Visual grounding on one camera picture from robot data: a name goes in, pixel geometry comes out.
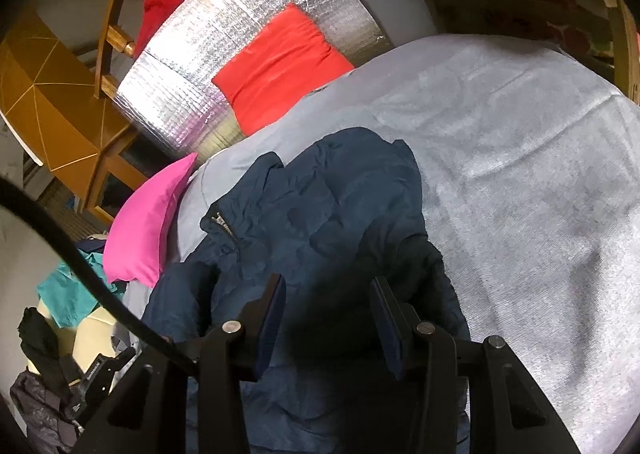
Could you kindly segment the navy blue jacket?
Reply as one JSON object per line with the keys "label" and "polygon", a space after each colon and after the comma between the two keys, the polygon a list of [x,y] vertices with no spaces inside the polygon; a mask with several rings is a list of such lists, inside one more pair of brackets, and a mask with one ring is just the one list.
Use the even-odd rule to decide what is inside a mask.
{"label": "navy blue jacket", "polygon": [[264,154],[200,226],[204,240],[165,269],[143,321],[190,341],[235,318],[272,274],[285,279],[269,368],[241,387],[252,451],[398,452],[398,391],[371,315],[371,282],[384,278],[422,319],[469,334],[427,237],[408,145],[349,128],[289,163]]}

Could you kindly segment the cream yellow garment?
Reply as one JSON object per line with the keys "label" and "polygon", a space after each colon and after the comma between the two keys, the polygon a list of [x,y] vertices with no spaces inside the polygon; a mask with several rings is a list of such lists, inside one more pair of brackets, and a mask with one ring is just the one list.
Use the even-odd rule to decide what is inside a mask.
{"label": "cream yellow garment", "polygon": [[99,354],[115,358],[111,337],[116,320],[103,307],[96,307],[76,327],[58,327],[42,301],[36,309],[58,338],[58,355],[61,358],[71,356],[82,373]]}

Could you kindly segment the dark grey garment pile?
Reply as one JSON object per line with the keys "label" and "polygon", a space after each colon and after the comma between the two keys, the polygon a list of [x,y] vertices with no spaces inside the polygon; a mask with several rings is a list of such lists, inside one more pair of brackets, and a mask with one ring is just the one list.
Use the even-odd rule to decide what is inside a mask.
{"label": "dark grey garment pile", "polygon": [[81,344],[78,330],[59,329],[39,308],[24,310],[17,326],[27,367],[10,387],[10,398],[38,453],[69,453],[81,427],[73,418],[79,384],[99,352]]}

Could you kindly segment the teal garment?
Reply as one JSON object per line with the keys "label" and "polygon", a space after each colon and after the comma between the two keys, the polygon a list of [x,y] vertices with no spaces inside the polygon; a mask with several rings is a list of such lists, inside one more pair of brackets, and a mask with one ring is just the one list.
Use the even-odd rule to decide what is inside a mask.
{"label": "teal garment", "polygon": [[[101,253],[80,251],[92,271],[118,299],[126,289],[124,282],[108,283],[102,267]],[[47,307],[58,327],[77,327],[84,318],[99,307],[99,301],[82,285],[77,275],[61,261],[49,276],[36,287],[39,299]]]}

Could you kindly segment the pink pillow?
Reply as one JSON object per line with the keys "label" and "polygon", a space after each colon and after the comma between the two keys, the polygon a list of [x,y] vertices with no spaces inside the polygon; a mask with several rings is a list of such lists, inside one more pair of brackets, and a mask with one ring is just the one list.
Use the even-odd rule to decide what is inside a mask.
{"label": "pink pillow", "polygon": [[152,289],[165,266],[168,233],[198,155],[166,166],[130,196],[116,215],[102,266],[110,283],[137,281]]}

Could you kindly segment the grey bed sheet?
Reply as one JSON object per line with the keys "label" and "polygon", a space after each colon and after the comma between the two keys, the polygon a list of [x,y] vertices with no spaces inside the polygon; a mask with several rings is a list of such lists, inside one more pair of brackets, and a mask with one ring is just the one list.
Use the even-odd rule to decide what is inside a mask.
{"label": "grey bed sheet", "polygon": [[528,40],[417,40],[211,157],[182,198],[174,263],[259,156],[289,163],[349,128],[411,150],[463,338],[502,336],[578,448],[614,452],[639,415],[638,107]]}

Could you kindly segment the silver foil headboard cover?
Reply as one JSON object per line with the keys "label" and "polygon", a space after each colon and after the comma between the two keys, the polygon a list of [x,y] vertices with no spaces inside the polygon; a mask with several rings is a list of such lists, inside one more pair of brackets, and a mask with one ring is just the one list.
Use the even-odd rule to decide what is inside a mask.
{"label": "silver foil headboard cover", "polygon": [[213,78],[289,4],[354,66],[392,44],[360,0],[185,0],[134,60],[115,104],[168,155],[200,161],[244,139]]}

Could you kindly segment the brown geometric cabinet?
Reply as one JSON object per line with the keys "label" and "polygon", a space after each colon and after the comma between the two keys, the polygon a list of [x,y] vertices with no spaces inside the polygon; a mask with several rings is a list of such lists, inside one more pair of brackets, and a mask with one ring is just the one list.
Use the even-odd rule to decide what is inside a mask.
{"label": "brown geometric cabinet", "polygon": [[110,179],[134,191],[146,176],[122,157],[138,132],[108,97],[94,96],[94,74],[27,8],[1,42],[1,114],[43,166],[106,225]]}

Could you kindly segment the red-orange pillow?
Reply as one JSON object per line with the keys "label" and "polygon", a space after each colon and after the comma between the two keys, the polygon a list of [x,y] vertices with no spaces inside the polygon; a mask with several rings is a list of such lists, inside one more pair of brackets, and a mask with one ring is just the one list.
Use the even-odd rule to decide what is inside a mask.
{"label": "red-orange pillow", "polygon": [[276,14],[213,77],[246,136],[277,122],[309,92],[354,70],[293,4]]}

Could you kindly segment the wooden bed headboard frame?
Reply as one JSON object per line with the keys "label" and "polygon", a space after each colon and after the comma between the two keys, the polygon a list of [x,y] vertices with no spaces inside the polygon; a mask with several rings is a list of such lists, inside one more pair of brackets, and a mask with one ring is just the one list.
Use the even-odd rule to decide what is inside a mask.
{"label": "wooden bed headboard frame", "polygon": [[136,49],[136,39],[118,25],[124,1],[107,0],[106,15],[98,40],[96,67],[94,68],[94,96],[96,99],[101,97],[115,99],[118,81],[111,73],[114,52],[132,58],[134,49]]}

